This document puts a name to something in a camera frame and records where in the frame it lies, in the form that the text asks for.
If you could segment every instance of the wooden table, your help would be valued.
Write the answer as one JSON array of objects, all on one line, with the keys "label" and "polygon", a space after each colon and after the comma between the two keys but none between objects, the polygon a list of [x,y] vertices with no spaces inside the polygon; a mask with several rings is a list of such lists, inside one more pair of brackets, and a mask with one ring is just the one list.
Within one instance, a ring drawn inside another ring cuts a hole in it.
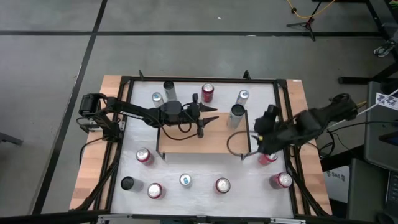
[{"label": "wooden table", "polygon": [[[105,75],[100,92],[104,93],[107,96],[116,97],[119,91],[120,81],[120,75]],[[307,101],[305,99],[305,93],[301,80],[287,80],[287,86],[292,113],[297,114],[302,110],[307,109]],[[284,118],[287,118],[287,110],[284,107],[285,103],[282,89],[280,89],[279,93],[281,104],[283,105],[282,112]],[[101,136],[102,132],[100,131],[89,133],[87,141],[92,141],[94,139],[100,138]],[[73,192],[72,200],[70,203],[71,209],[79,206],[98,183],[101,167],[103,164],[105,148],[106,142],[104,141],[98,141],[86,147],[76,180],[75,190]],[[323,178],[323,172],[317,149],[315,149],[311,145],[305,144],[304,146],[302,146],[300,156],[307,189],[311,192],[315,200],[322,206],[322,208],[326,212],[331,214],[328,193],[326,191],[325,181]],[[108,185],[104,187],[99,208],[105,207],[107,193]],[[302,197],[297,186],[295,186],[295,193],[298,212],[300,214],[304,214]]]}]

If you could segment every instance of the soda can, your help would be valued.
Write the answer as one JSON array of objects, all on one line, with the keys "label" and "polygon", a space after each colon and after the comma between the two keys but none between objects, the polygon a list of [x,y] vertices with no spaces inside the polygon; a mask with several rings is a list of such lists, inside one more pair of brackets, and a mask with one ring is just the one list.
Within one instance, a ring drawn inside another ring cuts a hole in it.
[{"label": "soda can", "polygon": [[239,126],[244,115],[244,107],[239,104],[235,104],[231,108],[231,112],[229,113],[227,126],[231,129],[236,129]]},{"label": "soda can", "polygon": [[189,176],[188,174],[182,174],[180,176],[180,184],[186,188],[191,187],[192,185],[191,176]]},{"label": "soda can", "polygon": [[249,98],[249,91],[247,90],[241,90],[239,92],[238,98],[236,99],[236,104],[240,104],[244,106],[244,104],[247,102]]},{"label": "soda can", "polygon": [[163,97],[158,92],[152,94],[152,101],[154,102],[155,107],[157,107],[157,108],[162,106],[162,104],[164,104]]},{"label": "soda can", "polygon": [[277,159],[278,155],[275,153],[272,153],[271,155],[260,154],[259,163],[265,166],[270,164],[271,162],[275,162]]},{"label": "soda can", "polygon": [[214,86],[206,83],[201,87],[201,101],[209,103],[213,99]]},{"label": "soda can", "polygon": [[218,193],[225,194],[229,192],[230,189],[231,189],[231,183],[227,178],[222,177],[216,181],[216,191]]},{"label": "soda can", "polygon": [[165,195],[165,188],[158,183],[153,183],[148,187],[147,194],[151,199],[161,199]]},{"label": "soda can", "polygon": [[139,162],[143,163],[146,166],[152,165],[155,161],[154,156],[146,148],[138,150],[136,157]]},{"label": "soda can", "polygon": [[269,183],[274,189],[283,189],[290,187],[290,185],[292,185],[292,182],[292,177],[285,172],[281,172],[269,178]]},{"label": "soda can", "polygon": [[122,182],[120,183],[123,190],[132,190],[138,192],[142,190],[144,183],[141,180],[132,178],[132,177],[125,177],[123,178]]},{"label": "soda can", "polygon": [[164,92],[166,93],[167,101],[176,101],[177,94],[175,93],[174,83],[166,81],[163,83]]}]

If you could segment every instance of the tripod stand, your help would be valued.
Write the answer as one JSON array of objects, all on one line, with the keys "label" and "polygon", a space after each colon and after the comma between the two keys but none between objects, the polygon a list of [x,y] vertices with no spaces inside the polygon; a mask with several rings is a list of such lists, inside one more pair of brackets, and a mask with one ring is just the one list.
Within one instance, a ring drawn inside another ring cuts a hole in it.
[{"label": "tripod stand", "polygon": [[313,22],[314,18],[313,15],[317,12],[319,6],[321,5],[321,1],[318,3],[317,7],[315,8],[315,10],[312,12],[311,17],[308,19],[307,22],[298,22],[298,23],[293,23],[293,24],[287,24],[287,27],[292,27],[292,26],[302,26],[304,28],[306,28],[308,31],[310,31],[310,37],[312,39],[312,41],[315,41],[315,36],[313,35],[312,32],[312,28],[311,28],[311,23]]}]

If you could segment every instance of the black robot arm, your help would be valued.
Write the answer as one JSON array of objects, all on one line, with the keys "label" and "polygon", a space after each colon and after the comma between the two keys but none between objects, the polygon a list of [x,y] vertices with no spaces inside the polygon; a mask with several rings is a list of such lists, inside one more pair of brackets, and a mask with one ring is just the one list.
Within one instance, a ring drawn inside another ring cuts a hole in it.
[{"label": "black robot arm", "polygon": [[[101,100],[106,104],[102,109]],[[103,139],[105,141],[117,142],[121,137],[119,124],[111,121],[107,117],[108,113],[120,113],[132,118],[141,119],[153,128],[160,128],[163,125],[173,126],[195,123],[197,125],[197,135],[199,138],[202,138],[205,125],[217,119],[218,116],[200,119],[200,112],[216,110],[215,108],[198,103],[197,93],[193,94],[191,103],[182,105],[179,101],[168,101],[158,108],[150,109],[126,103],[115,97],[107,97],[101,93],[90,93],[83,96],[79,114],[83,118],[92,119],[102,128]],[[84,126],[81,127],[86,132],[88,131]]]},{"label": "black robot arm", "polygon": [[272,154],[291,145],[302,146],[317,138],[330,122],[351,120],[358,110],[349,94],[343,93],[331,99],[323,108],[304,110],[292,120],[275,122],[279,114],[278,107],[269,105],[263,117],[256,119],[254,131],[258,133],[258,151]]}]

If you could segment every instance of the gray floor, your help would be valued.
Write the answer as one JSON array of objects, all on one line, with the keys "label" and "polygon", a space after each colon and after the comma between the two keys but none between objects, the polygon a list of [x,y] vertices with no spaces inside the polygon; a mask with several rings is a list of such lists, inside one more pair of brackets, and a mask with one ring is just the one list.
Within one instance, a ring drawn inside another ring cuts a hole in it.
[{"label": "gray floor", "polygon": [[[292,1],[302,15],[316,4]],[[382,22],[391,22],[382,1],[372,1]],[[0,1],[0,30],[93,29],[100,0]],[[109,0],[100,30],[298,31],[285,24],[302,20],[285,1]],[[315,31],[375,32],[365,5],[336,3],[315,18]],[[0,216],[31,210],[39,179],[73,88],[89,37],[0,36],[0,132],[24,145],[0,144]],[[178,75],[302,79],[308,105],[350,93],[366,99],[365,86],[344,86],[338,76],[370,77],[393,62],[377,58],[381,38],[323,37],[97,37],[79,92],[97,92],[103,75]],[[43,212],[68,209],[78,172],[78,151],[86,134],[73,114]],[[342,130],[348,147],[363,142],[364,128]],[[318,145],[329,141],[327,135]],[[340,145],[336,152],[343,151]]]}]

